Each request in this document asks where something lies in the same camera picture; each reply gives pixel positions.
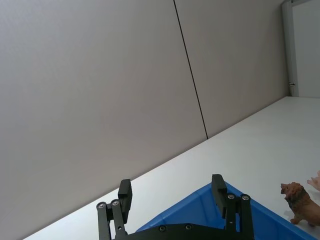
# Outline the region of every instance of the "white table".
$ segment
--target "white table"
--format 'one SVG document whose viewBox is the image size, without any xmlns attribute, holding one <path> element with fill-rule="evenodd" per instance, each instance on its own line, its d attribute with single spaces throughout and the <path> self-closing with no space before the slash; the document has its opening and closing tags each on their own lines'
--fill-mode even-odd
<svg viewBox="0 0 320 240">
<path fill-rule="evenodd" d="M 320 170 L 319 125 L 320 99 L 285 97 L 138 177 L 132 181 L 127 232 L 135 232 L 208 184 L 214 173 L 222 174 L 226 182 L 287 220 L 293 213 L 280 194 L 281 183 L 303 184 L 320 204 L 320 192 L 306 182 Z M 96 204 L 116 199 L 117 192 L 108 193 L 26 240 L 98 240 Z M 298 226 L 320 238 L 320 227 L 309 227 L 305 221 Z"/>
</svg>

